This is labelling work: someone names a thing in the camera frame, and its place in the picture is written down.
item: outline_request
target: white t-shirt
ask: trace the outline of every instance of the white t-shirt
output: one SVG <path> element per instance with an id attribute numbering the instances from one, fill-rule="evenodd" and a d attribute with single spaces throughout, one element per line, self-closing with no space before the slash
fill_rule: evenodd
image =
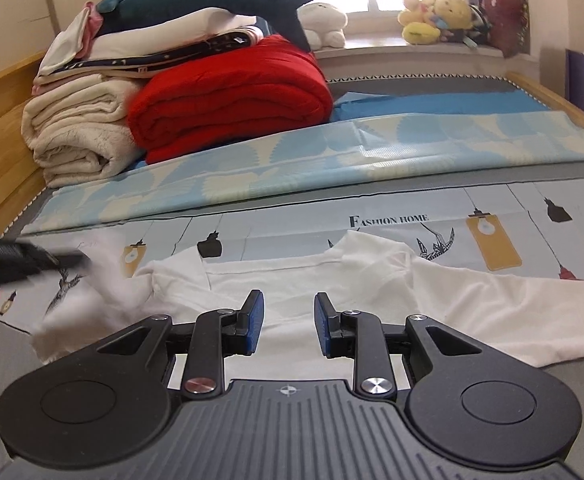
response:
<path id="1" fill-rule="evenodd" d="M 317 292 L 327 292 L 337 311 L 371 312 L 384 323 L 425 314 L 534 366 L 584 357 L 584 282 L 443 267 L 406 244 L 354 231 L 325 253 L 300 258 L 208 264 L 192 247 L 130 279 L 119 272 L 116 251 L 95 247 L 90 276 L 33 334 L 43 360 L 152 314 L 169 314 L 176 324 L 207 310 L 238 309 L 254 288 L 265 298 L 258 348 L 226 359 L 228 380 L 351 379 L 351 360 L 321 354 Z M 393 364 L 405 386 L 400 356 Z"/>

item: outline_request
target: metal screw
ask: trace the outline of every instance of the metal screw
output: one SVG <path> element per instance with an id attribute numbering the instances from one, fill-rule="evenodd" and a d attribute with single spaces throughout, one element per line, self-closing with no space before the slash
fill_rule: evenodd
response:
<path id="1" fill-rule="evenodd" d="M 392 389 L 392 383 L 383 377 L 370 377 L 361 383 L 363 391 L 372 395 L 386 394 Z"/>
<path id="2" fill-rule="evenodd" d="M 185 381 L 185 389 L 191 394 L 208 394 L 216 390 L 216 382 L 209 377 L 195 377 Z"/>

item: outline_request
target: bed sheet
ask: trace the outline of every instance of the bed sheet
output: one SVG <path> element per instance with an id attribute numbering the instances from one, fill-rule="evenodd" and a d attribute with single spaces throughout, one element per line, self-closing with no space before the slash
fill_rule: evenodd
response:
<path id="1" fill-rule="evenodd" d="M 25 232 L 361 182 L 579 160 L 584 130 L 559 111 L 341 121 L 59 189 Z"/>

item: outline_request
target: yellow plush toy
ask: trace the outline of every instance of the yellow plush toy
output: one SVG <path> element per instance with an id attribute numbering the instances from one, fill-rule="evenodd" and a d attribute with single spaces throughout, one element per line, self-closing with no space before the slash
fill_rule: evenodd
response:
<path id="1" fill-rule="evenodd" d="M 403 0 L 403 5 L 398 20 L 409 44 L 437 43 L 441 30 L 472 29 L 472 10 L 464 0 Z"/>

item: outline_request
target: stuffed animal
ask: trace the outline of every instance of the stuffed animal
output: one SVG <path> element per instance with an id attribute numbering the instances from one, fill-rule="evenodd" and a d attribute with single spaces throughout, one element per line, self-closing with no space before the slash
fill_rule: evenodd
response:
<path id="1" fill-rule="evenodd" d="M 348 15 L 337 7 L 323 2 L 307 4 L 298 10 L 298 18 L 312 50 L 345 46 L 343 27 Z"/>
<path id="2" fill-rule="evenodd" d="M 465 0 L 403 0 L 398 20 L 409 44 L 444 41 L 449 30 L 472 29 L 472 10 Z"/>
<path id="3" fill-rule="evenodd" d="M 101 0 L 103 17 L 97 36 L 153 27 L 197 10 L 217 7 L 239 16 L 259 16 L 305 52 L 310 52 L 297 9 L 314 0 Z"/>

